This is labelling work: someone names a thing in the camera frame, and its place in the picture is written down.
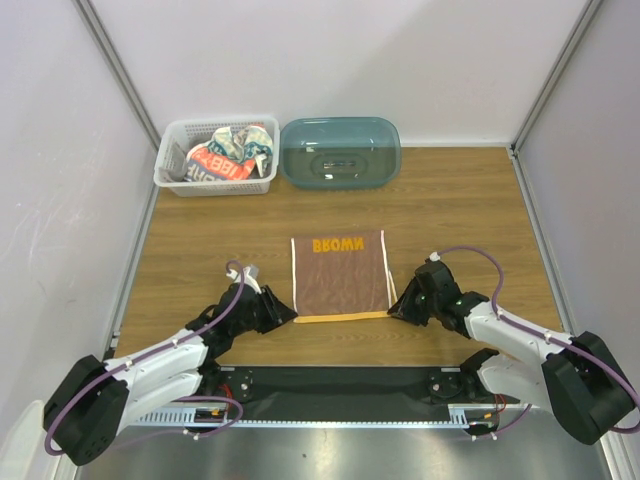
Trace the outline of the yellow brown bear towel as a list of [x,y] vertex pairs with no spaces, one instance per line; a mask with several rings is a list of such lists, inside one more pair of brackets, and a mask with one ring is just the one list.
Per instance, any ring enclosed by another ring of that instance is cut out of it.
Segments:
[[298,236],[290,245],[297,323],[385,318],[398,300],[384,231]]

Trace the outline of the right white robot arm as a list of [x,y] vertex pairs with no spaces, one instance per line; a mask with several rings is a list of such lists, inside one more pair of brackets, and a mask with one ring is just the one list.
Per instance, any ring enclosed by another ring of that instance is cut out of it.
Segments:
[[389,315],[424,326],[435,319],[466,338],[486,343],[460,368],[463,395],[484,401],[503,394],[551,413],[574,439],[592,445],[639,405],[606,343],[512,318],[478,292],[460,290],[441,261],[420,266]]

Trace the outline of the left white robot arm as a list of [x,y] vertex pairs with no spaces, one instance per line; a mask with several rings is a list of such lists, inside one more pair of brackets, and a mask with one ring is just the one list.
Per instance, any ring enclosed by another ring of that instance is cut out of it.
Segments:
[[216,360],[236,337],[268,333],[296,316],[268,286],[233,284],[217,303],[156,345],[107,361],[82,357],[45,404],[45,451],[83,466],[153,410],[187,397],[211,399],[220,388]]

